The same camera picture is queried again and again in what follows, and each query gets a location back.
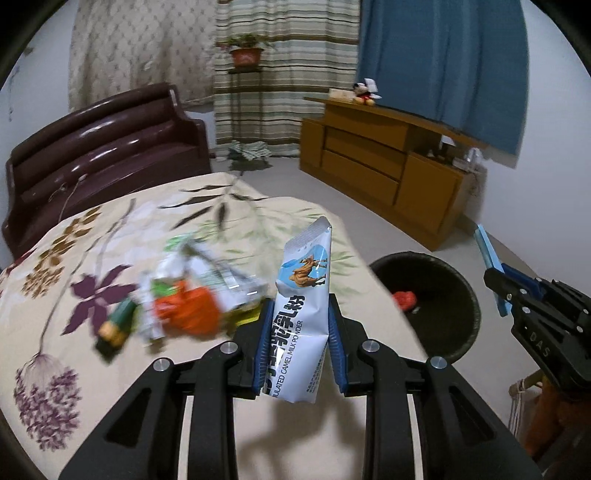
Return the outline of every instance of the wooden cabinet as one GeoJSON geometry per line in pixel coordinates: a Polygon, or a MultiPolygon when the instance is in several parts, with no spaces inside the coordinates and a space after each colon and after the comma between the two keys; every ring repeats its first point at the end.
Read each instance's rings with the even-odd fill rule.
{"type": "Polygon", "coordinates": [[[300,132],[300,161],[320,167],[324,145],[324,124],[318,120],[304,119],[300,132]]]}
{"type": "Polygon", "coordinates": [[[409,155],[394,211],[437,234],[463,174],[433,160],[409,155]]]}
{"type": "Polygon", "coordinates": [[[393,205],[398,182],[331,151],[322,155],[322,170],[383,203],[393,205]]]}
{"type": "Polygon", "coordinates": [[[322,102],[324,120],[302,122],[300,169],[437,249],[465,207],[472,176],[414,150],[437,147],[441,134],[483,145],[408,113],[322,102]]]}

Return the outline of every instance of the terracotta flower pot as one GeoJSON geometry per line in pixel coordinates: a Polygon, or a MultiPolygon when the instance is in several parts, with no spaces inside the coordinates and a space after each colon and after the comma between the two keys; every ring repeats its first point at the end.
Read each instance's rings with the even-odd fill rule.
{"type": "Polygon", "coordinates": [[[230,53],[232,54],[235,67],[252,67],[258,65],[261,61],[262,51],[263,49],[259,47],[236,48],[230,53]]]}

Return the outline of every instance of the plant stand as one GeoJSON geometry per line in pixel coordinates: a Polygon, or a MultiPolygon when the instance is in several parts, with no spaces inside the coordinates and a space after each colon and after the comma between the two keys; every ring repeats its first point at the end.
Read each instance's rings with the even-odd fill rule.
{"type": "Polygon", "coordinates": [[[232,139],[239,142],[254,142],[262,140],[262,67],[236,67],[228,71],[230,76],[230,127],[232,130],[232,139]],[[258,91],[259,99],[259,137],[258,138],[244,138],[242,136],[242,103],[241,103],[241,76],[243,74],[258,73],[258,91]]]}

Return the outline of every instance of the cabinet drawer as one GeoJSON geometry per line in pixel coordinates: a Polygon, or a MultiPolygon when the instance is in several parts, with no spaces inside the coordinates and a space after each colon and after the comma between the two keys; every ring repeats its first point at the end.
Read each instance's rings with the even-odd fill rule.
{"type": "Polygon", "coordinates": [[[326,105],[324,124],[404,151],[408,124],[336,105],[326,105]]]}
{"type": "Polygon", "coordinates": [[[322,169],[385,205],[392,205],[398,182],[353,160],[325,150],[322,169]]]}
{"type": "Polygon", "coordinates": [[[334,128],[326,129],[324,147],[397,180],[402,175],[402,168],[406,160],[406,155],[398,150],[334,128]]]}

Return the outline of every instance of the plastic bag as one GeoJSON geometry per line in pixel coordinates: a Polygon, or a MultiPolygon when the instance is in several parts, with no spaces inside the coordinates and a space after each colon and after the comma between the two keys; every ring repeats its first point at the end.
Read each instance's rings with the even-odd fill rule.
{"type": "Polygon", "coordinates": [[[277,278],[265,393],[314,403],[329,337],[332,227],[320,217],[285,244],[277,278]]]}

